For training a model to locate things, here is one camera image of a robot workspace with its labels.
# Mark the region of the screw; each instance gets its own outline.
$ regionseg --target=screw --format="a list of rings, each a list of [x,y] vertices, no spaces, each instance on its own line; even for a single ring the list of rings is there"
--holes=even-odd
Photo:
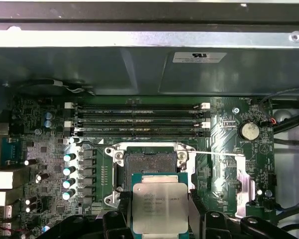
[[[234,114],[238,114],[238,113],[240,112],[240,109],[237,108],[237,107],[234,107],[234,108],[232,109],[232,112],[233,112]]]
[[[178,158],[179,159],[185,159],[186,158],[186,154],[184,152],[180,152],[180,153],[178,153]]]
[[[254,218],[248,218],[248,222],[252,223],[252,224],[257,224],[258,223],[258,221]]]
[[[290,34],[289,40],[294,43],[299,43],[299,31],[294,31]]]
[[[220,217],[220,214],[219,213],[211,213],[211,216],[213,218],[219,218]]]
[[[115,154],[115,158],[116,159],[121,159],[121,158],[123,158],[123,154],[121,152],[118,152],[118,153]]]
[[[273,196],[273,193],[272,193],[271,190],[267,190],[267,191],[265,191],[264,195],[265,195],[266,197],[270,198],[270,197]]]

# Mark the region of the metal panel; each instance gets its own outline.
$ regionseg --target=metal panel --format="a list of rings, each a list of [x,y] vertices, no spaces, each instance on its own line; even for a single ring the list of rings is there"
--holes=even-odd
[[[196,51],[227,55],[219,63],[172,62],[175,52]],[[90,85],[98,95],[261,95],[299,86],[299,49],[0,48],[0,84],[36,78]]]

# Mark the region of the sticker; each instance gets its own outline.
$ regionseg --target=sticker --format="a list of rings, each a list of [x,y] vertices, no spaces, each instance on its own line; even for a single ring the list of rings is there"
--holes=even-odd
[[[174,63],[219,63],[227,53],[223,52],[175,52]]]

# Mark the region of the motherboard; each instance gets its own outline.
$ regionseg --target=motherboard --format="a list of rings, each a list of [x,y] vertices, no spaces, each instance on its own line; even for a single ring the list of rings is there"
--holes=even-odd
[[[35,238],[68,216],[93,219],[117,208],[120,193],[132,190],[134,174],[162,173],[185,173],[188,192],[196,190],[209,210],[273,221],[273,130],[258,102],[246,97],[16,97],[8,135],[1,137],[0,166],[20,170],[22,165],[29,178],[4,188],[23,193],[0,204],[3,211],[13,205],[10,217],[17,220],[0,222],[27,229],[21,231],[23,239]],[[271,112],[271,103],[264,108]],[[0,229],[0,236],[13,232]]]

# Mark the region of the black cable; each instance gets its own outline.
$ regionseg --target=black cable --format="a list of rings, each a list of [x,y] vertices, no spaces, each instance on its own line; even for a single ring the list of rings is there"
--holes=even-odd
[[[299,87],[295,87],[295,88],[290,88],[290,89],[286,89],[286,90],[283,90],[283,91],[278,91],[274,94],[271,94],[271,95],[268,95],[268,96],[265,96],[260,102],[259,102],[259,110],[268,118],[272,121],[273,124],[276,124],[276,120],[268,113],[265,111],[264,107],[263,107],[263,103],[265,101],[267,101],[268,99],[271,99],[272,97],[275,97],[275,96],[279,96],[279,95],[282,95],[282,94],[285,94],[285,93],[288,93],[288,92],[294,92],[294,91],[299,91]]]
[[[293,231],[293,230],[298,230],[299,229],[299,223],[296,224],[290,224],[287,226],[282,227],[281,229],[289,232],[289,231]]]
[[[299,140],[284,140],[284,139],[274,138],[274,143],[290,145],[290,146],[299,146]]]
[[[89,95],[94,95],[90,90],[83,89],[81,86],[71,83],[65,83],[63,81],[54,80],[54,79],[35,79],[22,82],[21,85],[15,85],[14,91],[18,93],[20,90],[30,87],[30,86],[58,86],[64,87],[72,93],[88,93]]]
[[[299,101],[292,100],[272,100],[272,108],[279,109],[299,109]]]
[[[282,211],[280,214],[276,216],[276,220],[278,222],[284,218],[288,218],[293,215],[299,214],[299,203],[289,208],[282,208],[280,204],[276,204],[276,209]]]
[[[83,144],[88,144],[92,147],[115,148],[113,145],[110,144],[98,144],[98,143],[92,143],[90,141],[81,141],[79,143],[76,143],[76,146],[81,147]]]
[[[291,119],[284,120],[279,125],[274,126],[273,127],[273,133],[277,134],[277,133],[280,133],[280,132],[284,132],[284,131],[292,129],[296,126],[299,126],[299,115],[295,116],[295,117],[292,117]]]

